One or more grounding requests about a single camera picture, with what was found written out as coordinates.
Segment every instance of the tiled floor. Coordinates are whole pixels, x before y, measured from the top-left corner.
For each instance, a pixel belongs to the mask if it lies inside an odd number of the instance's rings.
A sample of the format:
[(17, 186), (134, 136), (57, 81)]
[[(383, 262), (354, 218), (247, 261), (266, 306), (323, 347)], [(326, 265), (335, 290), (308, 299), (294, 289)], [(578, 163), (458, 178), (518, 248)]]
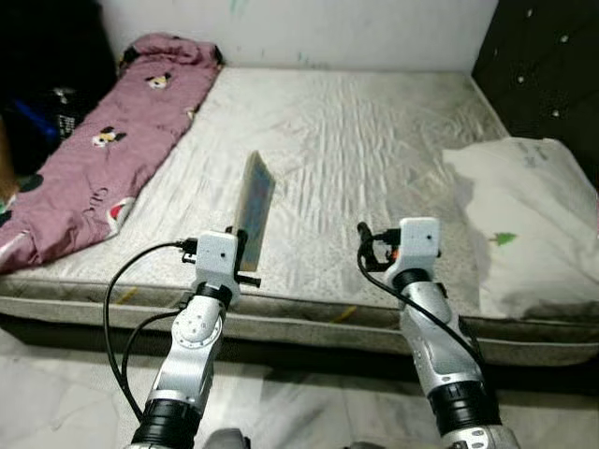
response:
[[(160, 359), (136, 356), (130, 383), (143, 400)], [(500, 392), (522, 448), (599, 448), (596, 398)], [(437, 448), (416, 384), (217, 363), (200, 448), (219, 427), (240, 427), (255, 449)], [(0, 448), (122, 448), (134, 415), (102, 354), (28, 347), (0, 331)]]

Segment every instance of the mattress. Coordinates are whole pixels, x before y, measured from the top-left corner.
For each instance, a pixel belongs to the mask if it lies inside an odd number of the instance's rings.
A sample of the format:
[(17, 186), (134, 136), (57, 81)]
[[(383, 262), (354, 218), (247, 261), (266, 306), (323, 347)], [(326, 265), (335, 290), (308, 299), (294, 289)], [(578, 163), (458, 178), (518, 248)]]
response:
[[(225, 68), (121, 233), (3, 277), (0, 312), (100, 323), (104, 290), (125, 260), (232, 223), (245, 159), (259, 151), (277, 180), (257, 273), (263, 283), (243, 291), (229, 336), (406, 353), (395, 299), (358, 275), (356, 224), (382, 229), (433, 215), (442, 221), (437, 277), (491, 361), (576, 363), (599, 351), (597, 329), (482, 316), (466, 224), (437, 176), (442, 149), (506, 135), (462, 74)], [(150, 255), (122, 277), (115, 325), (173, 307), (193, 279), (176, 251)]]

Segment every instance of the stain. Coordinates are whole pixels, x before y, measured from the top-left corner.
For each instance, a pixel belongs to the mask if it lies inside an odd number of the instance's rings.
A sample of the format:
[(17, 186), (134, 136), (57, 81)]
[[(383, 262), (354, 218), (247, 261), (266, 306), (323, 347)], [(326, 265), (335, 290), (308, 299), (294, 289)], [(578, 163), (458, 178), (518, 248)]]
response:
[(307, 64), (307, 66), (314, 70), (327, 70), (329, 68), (327, 63), (311, 63)]
[(231, 16), (241, 17), (250, 0), (229, 0), (228, 10)]

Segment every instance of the pink blanket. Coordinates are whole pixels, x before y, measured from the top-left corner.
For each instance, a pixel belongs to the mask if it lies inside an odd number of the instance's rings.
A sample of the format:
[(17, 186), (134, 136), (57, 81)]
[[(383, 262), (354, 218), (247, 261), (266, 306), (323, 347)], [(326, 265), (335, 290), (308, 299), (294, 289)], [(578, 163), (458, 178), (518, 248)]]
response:
[(218, 74), (213, 44), (153, 34), (132, 48), (114, 89), (39, 170), (41, 185), (0, 216), (0, 273), (118, 233)]

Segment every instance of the black cable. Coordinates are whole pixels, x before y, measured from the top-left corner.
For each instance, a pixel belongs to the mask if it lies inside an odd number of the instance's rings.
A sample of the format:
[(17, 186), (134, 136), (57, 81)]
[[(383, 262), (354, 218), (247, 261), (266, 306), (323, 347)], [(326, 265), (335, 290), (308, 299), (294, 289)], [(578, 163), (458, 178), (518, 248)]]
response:
[(131, 392), (131, 388), (129, 386), (129, 379), (127, 378), (127, 365), (129, 363), (129, 354), (131, 352), (131, 348), (133, 347), (133, 343), (135, 343), (135, 340), (138, 337), (139, 332), (145, 326), (149, 325), (150, 323), (153, 323), (154, 321), (162, 320), (164, 318), (169, 318), (171, 316), (177, 316), (179, 314), (179, 312), (180, 311), (169, 311), (167, 313), (160, 313), (158, 315), (151, 316), (150, 318), (146, 318), (145, 320), (143, 320), (141, 323), (138, 324), (138, 326), (133, 330), (133, 332), (131, 332), (131, 335), (129, 336), (129, 340), (127, 341), (127, 345), (124, 347), (123, 360), (121, 360), (121, 375), (123, 376), (123, 384), (124, 384), (124, 387), (126, 388), (126, 390), (128, 391), (129, 395), (135, 402), (136, 409), (139, 410), (140, 412), (141, 412), (141, 408), (136, 403), (135, 398), (133, 397), (133, 393)]
[(478, 354), (478, 356), (480, 357), (480, 359), (484, 361), (483, 352), (480, 349), (480, 343), (478, 342), (478, 338), (476, 337), (476, 334), (470, 328), (470, 325), (468, 323), (466, 323), (466, 321), (460, 317), (459, 318), (459, 326), (460, 326), (460, 330), (464, 334), (466, 334), (466, 337), (468, 337), (471, 340), (472, 345), (474, 346), (475, 351)]
[(160, 243), (158, 245), (154, 245), (154, 246), (148, 248), (147, 250), (144, 250), (141, 253), (133, 256), (112, 277), (112, 279), (110, 280), (109, 286), (106, 289), (106, 294), (104, 295), (104, 304), (103, 304), (103, 311), (102, 311), (103, 312), (103, 328), (104, 328), (104, 340), (106, 343), (106, 353), (109, 358), (110, 368), (112, 369), (112, 374), (114, 374), (115, 379), (117, 380), (119, 386), (121, 387), (121, 390), (123, 390), (123, 394), (124, 394), (125, 398), (127, 399), (127, 402), (129, 402), (129, 405), (133, 409), (133, 413), (138, 418), (138, 420), (141, 420), (141, 417), (143, 416), (143, 412), (141, 411), (141, 409), (139, 408), (135, 399), (133, 398), (131, 391), (129, 391), (129, 389), (128, 389), (128, 384), (124, 381), (124, 378), (123, 378), (121, 372), (119, 371), (119, 366), (116, 362), (116, 356), (114, 355), (114, 350), (112, 349), (112, 339), (110, 337), (110, 317), (109, 317), (110, 294), (112, 293), (114, 284), (117, 283), (117, 281), (123, 275), (123, 273), (125, 273), (129, 269), (129, 267), (131, 267), (134, 263), (136, 263), (138, 260), (140, 260), (141, 257), (143, 257), (144, 255), (146, 255), (148, 253), (151, 253), (152, 251), (158, 250), (160, 248), (167, 248), (167, 247), (181, 248), (181, 246), (182, 246), (182, 243), (176, 242), (176, 241), (172, 241), (172, 242), (168, 242), (168, 243)]
[(482, 357), (479, 356), (475, 352), (475, 350), (472, 348), (472, 346), (470, 346), (470, 344), (468, 344), (462, 337), (460, 337), (460, 335), (458, 335), (458, 333), (456, 333), (451, 327), (449, 327), (448, 325), (446, 325), (443, 321), (441, 321), (439, 318), (437, 318), (436, 316), (434, 316), (432, 313), (430, 313), (429, 311), (427, 311), (422, 306), (416, 304), (409, 297), (406, 297), (405, 295), (402, 295), (401, 293), (396, 292), (392, 288), (386, 286), (382, 282), (380, 282), (377, 279), (375, 279), (368, 271), (366, 271), (366, 268), (362, 264), (362, 253), (363, 253), (364, 249), (368, 245), (372, 244), (372, 242), (373, 242), (372, 238), (367, 239), (367, 240), (365, 240), (365, 241), (362, 242), (362, 244), (359, 246), (359, 249), (358, 249), (358, 268), (359, 268), (360, 272), (362, 273), (362, 275), (364, 275), (364, 277), (369, 282), (371, 282), (374, 285), (376, 285), (377, 287), (385, 290), (387, 293), (389, 293), (390, 295), (393, 295), (398, 300), (400, 300), (401, 302), (405, 303), (407, 306), (410, 306), (413, 309), (416, 309), (417, 311), (419, 311), (420, 313), (422, 313), (424, 316), (426, 316), (427, 318), (429, 318), (431, 321), (433, 321), (436, 325), (438, 325), (440, 328), (442, 328), (444, 330), (444, 332), (447, 333), (447, 335), (449, 335), (449, 337), (451, 337), (453, 340), (455, 340), (456, 343), (458, 343), (470, 355), (470, 357), (473, 358), (473, 360), (478, 364), (479, 367), (482, 367), (483, 364), (484, 364), (484, 361), (483, 361)]

